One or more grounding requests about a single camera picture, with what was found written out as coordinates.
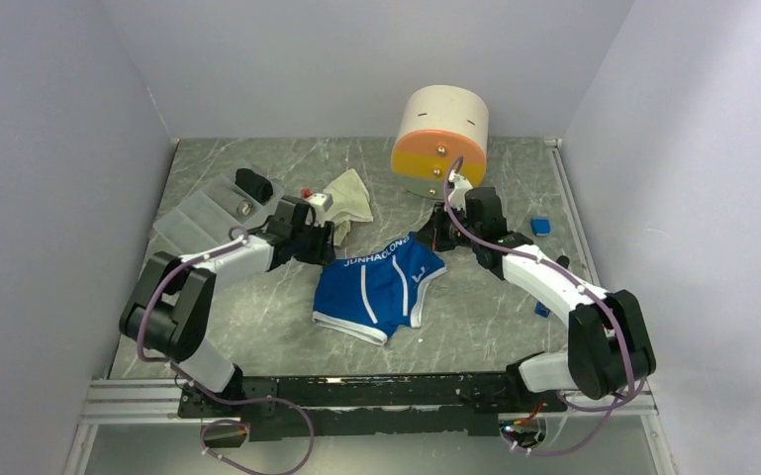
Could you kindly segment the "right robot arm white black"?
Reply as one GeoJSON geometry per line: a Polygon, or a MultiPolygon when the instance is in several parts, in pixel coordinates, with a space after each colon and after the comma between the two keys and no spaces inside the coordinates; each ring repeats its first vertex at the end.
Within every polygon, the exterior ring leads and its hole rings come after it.
{"type": "Polygon", "coordinates": [[[656,358],[635,295],[590,284],[511,231],[494,188],[474,188],[464,201],[460,210],[435,204],[417,241],[437,252],[470,248],[481,267],[527,291],[567,329],[565,349],[507,366],[507,403],[526,411],[542,393],[577,391],[591,400],[613,397],[617,407],[638,393],[656,358]]]}

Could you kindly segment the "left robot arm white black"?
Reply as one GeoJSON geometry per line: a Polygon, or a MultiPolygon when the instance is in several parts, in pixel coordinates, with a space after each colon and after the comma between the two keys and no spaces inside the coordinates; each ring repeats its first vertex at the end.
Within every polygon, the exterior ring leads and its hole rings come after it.
{"type": "Polygon", "coordinates": [[[297,260],[324,266],[334,258],[333,197],[282,197],[256,228],[235,225],[225,244],[194,254],[150,257],[119,320],[143,361],[166,362],[204,393],[217,415],[229,416],[244,397],[243,374],[208,341],[212,300],[223,285],[297,260]]]}

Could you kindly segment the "blue underwear white trim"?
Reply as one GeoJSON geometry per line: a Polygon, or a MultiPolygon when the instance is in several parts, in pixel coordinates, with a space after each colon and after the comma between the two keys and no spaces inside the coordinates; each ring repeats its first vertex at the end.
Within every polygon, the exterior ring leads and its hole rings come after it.
{"type": "Polygon", "coordinates": [[[428,286],[445,273],[444,261],[413,233],[377,252],[337,259],[320,275],[312,321],[383,346],[398,327],[422,326],[428,286]]]}

